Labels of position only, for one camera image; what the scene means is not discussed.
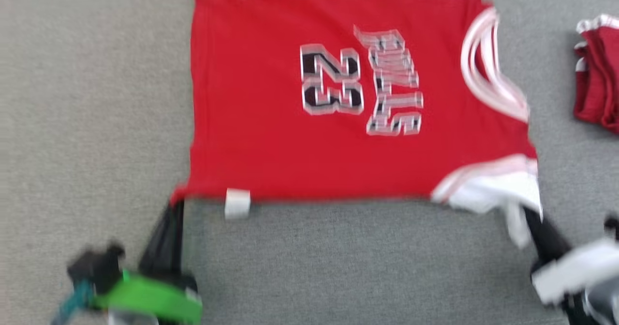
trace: basketball jersey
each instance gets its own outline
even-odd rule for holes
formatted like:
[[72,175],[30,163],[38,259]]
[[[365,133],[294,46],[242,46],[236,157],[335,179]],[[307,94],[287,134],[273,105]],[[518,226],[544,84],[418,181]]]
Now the basketball jersey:
[[528,107],[482,0],[195,0],[191,174],[172,201],[424,197],[541,210]]

